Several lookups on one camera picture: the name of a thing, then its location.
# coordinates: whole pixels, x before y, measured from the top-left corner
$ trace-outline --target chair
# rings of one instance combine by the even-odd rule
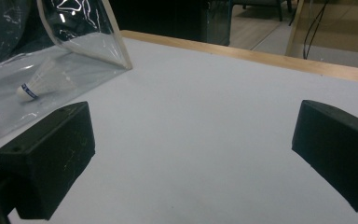
[[[244,9],[246,6],[255,6],[255,7],[276,7],[278,9],[279,21],[282,21],[282,8],[281,3],[287,2],[287,9],[289,12],[292,12],[292,1],[291,0],[232,0],[231,7],[234,5],[242,5]]]

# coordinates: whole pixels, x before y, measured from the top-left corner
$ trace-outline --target wooden surface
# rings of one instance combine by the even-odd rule
[[[257,63],[264,63],[323,76],[340,77],[347,80],[358,81],[358,68],[356,67],[349,67],[331,63],[321,63],[315,61],[306,61],[298,58],[286,57],[281,55],[255,52],[246,49],[234,49],[230,47],[206,44],[160,35],[149,35],[133,31],[121,31],[121,33],[124,37],[142,40],[145,42],[156,43],[160,45],[182,49],[193,49],[197,51],[225,55],[232,58],[243,59],[246,61]]]

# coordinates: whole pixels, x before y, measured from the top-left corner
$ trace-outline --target shuttlecock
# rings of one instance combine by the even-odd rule
[[[17,88],[16,94],[22,101],[32,101],[40,95],[72,89],[74,86],[64,67],[57,61],[47,58],[31,80]]]

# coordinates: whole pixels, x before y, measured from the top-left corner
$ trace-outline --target plastic bag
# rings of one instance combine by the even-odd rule
[[[36,7],[17,9],[25,18]],[[131,69],[107,1],[37,0],[36,14],[46,31],[22,36],[28,41],[10,53],[0,51],[17,53],[0,63],[0,137]],[[13,35],[30,34],[28,28],[27,22]],[[6,41],[0,38],[0,45]]]
[[[35,13],[35,9],[35,3],[32,1],[0,1],[0,62],[14,56],[16,54],[16,49],[19,49],[21,46],[23,46],[24,41],[22,36],[24,34],[27,23],[28,25],[33,26],[33,28],[43,28],[43,26],[40,26],[41,21],[34,20],[33,16],[31,15]],[[40,29],[34,29],[34,34],[36,33],[43,33],[43,35],[46,35],[44,29],[42,32],[40,32]],[[52,46],[50,39],[48,39],[47,42],[49,46]]]

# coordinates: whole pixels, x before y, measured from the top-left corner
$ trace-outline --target table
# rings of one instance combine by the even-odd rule
[[[304,99],[358,117],[358,68],[123,35],[134,68],[73,101],[96,155],[49,223],[358,223],[291,150]]]

